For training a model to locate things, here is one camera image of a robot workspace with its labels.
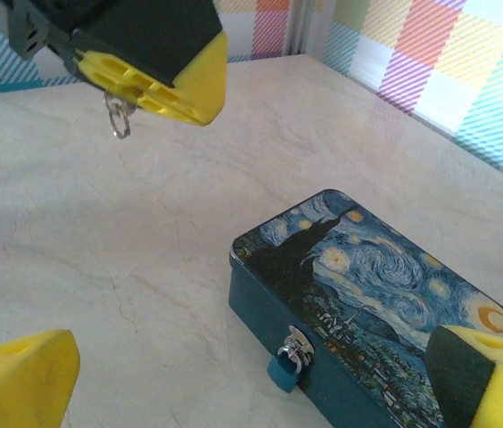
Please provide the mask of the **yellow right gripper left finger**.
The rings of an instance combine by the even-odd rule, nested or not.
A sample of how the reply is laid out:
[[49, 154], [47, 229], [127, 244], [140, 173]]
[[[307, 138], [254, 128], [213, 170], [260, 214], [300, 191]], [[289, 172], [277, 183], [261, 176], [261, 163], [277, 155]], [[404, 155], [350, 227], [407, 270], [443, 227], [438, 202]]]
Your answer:
[[0, 428], [61, 428], [79, 369], [69, 330], [0, 343]]

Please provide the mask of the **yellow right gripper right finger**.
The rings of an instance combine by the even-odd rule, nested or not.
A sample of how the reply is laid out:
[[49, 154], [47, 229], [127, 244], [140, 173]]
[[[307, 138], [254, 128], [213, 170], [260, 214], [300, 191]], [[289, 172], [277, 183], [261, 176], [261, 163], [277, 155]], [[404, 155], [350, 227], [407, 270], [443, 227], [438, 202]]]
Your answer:
[[503, 428], [503, 337], [439, 326], [425, 366], [446, 428]]

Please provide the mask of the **small teal padlock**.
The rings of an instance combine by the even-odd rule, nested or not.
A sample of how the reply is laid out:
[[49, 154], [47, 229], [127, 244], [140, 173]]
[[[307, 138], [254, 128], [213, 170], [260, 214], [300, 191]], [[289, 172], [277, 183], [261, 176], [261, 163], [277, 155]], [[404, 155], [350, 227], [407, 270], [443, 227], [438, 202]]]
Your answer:
[[301, 379], [304, 367], [301, 349], [287, 344], [271, 356], [267, 373], [280, 390], [291, 393]]

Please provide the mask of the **starry night painting card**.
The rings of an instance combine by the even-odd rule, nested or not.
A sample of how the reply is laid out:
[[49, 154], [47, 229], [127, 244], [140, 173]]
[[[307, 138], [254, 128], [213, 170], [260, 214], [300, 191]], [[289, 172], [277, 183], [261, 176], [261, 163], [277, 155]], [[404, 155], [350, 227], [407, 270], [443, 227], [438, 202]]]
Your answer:
[[379, 217], [325, 189], [237, 237], [228, 303], [270, 356], [297, 346], [301, 389], [333, 428], [446, 428], [431, 333], [503, 337], [503, 306]]

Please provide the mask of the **aluminium corner post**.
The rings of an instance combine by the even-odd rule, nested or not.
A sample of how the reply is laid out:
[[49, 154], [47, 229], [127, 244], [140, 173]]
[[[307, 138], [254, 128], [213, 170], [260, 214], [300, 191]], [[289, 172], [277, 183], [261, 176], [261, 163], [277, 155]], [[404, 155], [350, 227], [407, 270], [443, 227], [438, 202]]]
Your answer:
[[307, 54], [320, 60], [323, 47], [320, 24], [325, 0], [290, 0], [283, 55]]

